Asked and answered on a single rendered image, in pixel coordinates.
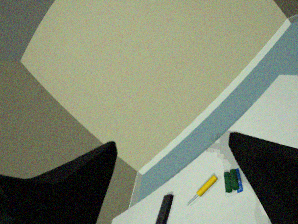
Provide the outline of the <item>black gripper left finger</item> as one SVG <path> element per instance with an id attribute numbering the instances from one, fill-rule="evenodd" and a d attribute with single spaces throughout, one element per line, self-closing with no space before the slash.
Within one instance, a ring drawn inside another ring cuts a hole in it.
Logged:
<path id="1" fill-rule="evenodd" d="M 116 160 L 109 141 L 31 179 L 0 175 L 0 212 L 21 224 L 96 224 Z"/>

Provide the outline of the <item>yellow-handled screwdriver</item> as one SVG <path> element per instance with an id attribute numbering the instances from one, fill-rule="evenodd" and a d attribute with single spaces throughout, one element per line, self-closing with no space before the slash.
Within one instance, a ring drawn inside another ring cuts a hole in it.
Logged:
<path id="1" fill-rule="evenodd" d="M 214 183 L 216 183 L 217 180 L 218 179 L 216 179 L 216 176 L 214 176 L 214 175 L 212 177 L 210 177 L 210 179 L 208 180 L 208 183 L 201 186 L 201 189 L 198 190 L 198 192 L 197 192 L 197 196 L 193 197 L 192 200 L 190 200 L 190 202 L 196 200 L 196 198 L 198 196 L 201 197 L 202 194 L 204 194 L 206 192 L 206 190 L 208 190 L 210 188 L 210 186 L 212 186 Z M 188 205 L 190 204 L 190 202 L 188 202 Z M 186 205 L 186 206 L 188 206 L 188 205 Z"/>

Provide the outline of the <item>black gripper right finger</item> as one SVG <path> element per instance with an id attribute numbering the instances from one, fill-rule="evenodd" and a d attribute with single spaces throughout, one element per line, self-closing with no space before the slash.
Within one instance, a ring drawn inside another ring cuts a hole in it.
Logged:
<path id="1" fill-rule="evenodd" d="M 271 224 L 298 224 L 298 148 L 238 132 L 229 148 Z"/>

